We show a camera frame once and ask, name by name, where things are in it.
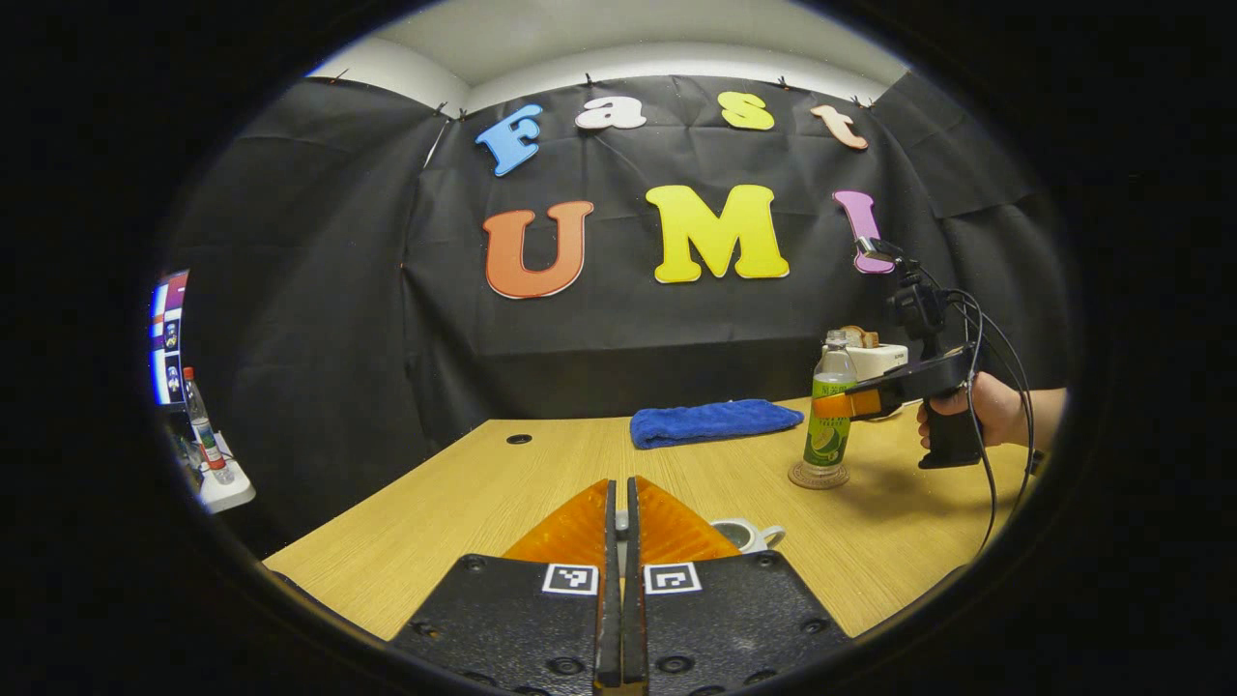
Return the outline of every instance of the water bottle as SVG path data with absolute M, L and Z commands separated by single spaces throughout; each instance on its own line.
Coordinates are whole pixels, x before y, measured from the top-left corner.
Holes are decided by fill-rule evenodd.
M 811 376 L 811 398 L 841 394 L 858 383 L 855 361 L 846 351 L 846 331 L 830 330 Z M 850 419 L 821 419 L 808 409 L 808 439 L 803 462 L 790 471 L 790 478 L 808 488 L 833 488 L 850 480 L 842 457 L 850 440 Z
M 184 404 L 189 409 L 189 424 L 193 425 L 193 433 L 198 436 L 202 456 L 205 457 L 207 466 L 210 467 L 215 481 L 228 486 L 235 481 L 235 477 L 228 469 L 223 454 L 219 452 L 215 431 L 210 428 L 210 418 L 207 417 L 207 405 L 202 403 L 202 392 L 198 391 L 198 383 L 193 380 L 193 368 L 184 368 L 181 377 L 184 382 Z
M 176 457 L 177 469 L 184 475 L 184 482 L 194 494 L 199 493 L 202 491 L 202 472 L 195 459 L 198 449 L 189 445 L 184 438 L 172 433 L 172 429 L 166 423 L 163 424 L 163 435 L 172 448 L 172 456 Z

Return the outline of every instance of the white mug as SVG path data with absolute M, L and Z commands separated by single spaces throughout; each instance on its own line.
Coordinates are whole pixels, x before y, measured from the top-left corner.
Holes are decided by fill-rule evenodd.
M 777 546 L 785 537 L 785 530 L 781 527 L 773 525 L 762 530 L 743 518 L 713 520 L 709 524 L 720 532 L 731 544 L 737 546 L 741 554 L 766 551 Z

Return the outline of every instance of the green bottle label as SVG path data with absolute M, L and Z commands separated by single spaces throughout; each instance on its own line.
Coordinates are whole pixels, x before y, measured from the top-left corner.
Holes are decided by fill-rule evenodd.
M 202 441 L 202 450 L 207 456 L 208 462 L 218 462 L 223 459 L 219 454 L 219 445 L 215 444 L 215 434 L 210 429 L 210 422 L 200 420 L 193 424 L 193 429 L 198 431 L 198 440 Z
M 833 397 L 841 394 L 851 387 L 854 382 L 830 383 L 811 381 L 811 398 Z M 808 407 L 808 443 L 803 448 L 803 461 L 809 465 L 829 467 L 840 465 L 842 455 L 846 454 L 846 441 L 850 440 L 850 419 L 818 419 Z

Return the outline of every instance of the person's hand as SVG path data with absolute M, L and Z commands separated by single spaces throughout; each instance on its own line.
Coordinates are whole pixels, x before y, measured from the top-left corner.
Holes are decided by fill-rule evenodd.
M 975 373 L 971 388 L 971 401 L 975 402 L 975 417 L 983 430 L 983 446 L 993 448 L 1003 443 L 1027 440 L 1025 417 L 1022 413 L 1022 401 L 1018 393 L 988 373 Z M 933 399 L 931 408 L 943 417 L 966 412 L 966 389 L 959 389 L 951 397 Z M 931 434 L 928 429 L 928 412 L 919 404 L 915 415 L 919 422 L 919 444 L 924 450 L 931 449 Z

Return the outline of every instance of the table surface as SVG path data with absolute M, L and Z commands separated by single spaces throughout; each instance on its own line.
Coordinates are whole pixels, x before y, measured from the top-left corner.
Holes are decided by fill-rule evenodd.
M 779 402 L 807 413 L 808 399 Z M 787 478 L 807 423 L 719 443 L 637 450 L 630 418 L 491 420 L 382 491 L 266 559 L 266 566 L 357 626 L 393 638 L 464 554 L 501 556 L 586 486 L 640 475 L 705 519 L 782 525 L 785 555 L 850 635 L 905 607 L 971 561 L 987 528 L 982 466 L 922 471 L 915 405 L 851 427 L 850 482 L 808 491 Z M 528 434 L 532 441 L 508 445 Z M 1027 450 L 988 450 L 997 527 Z

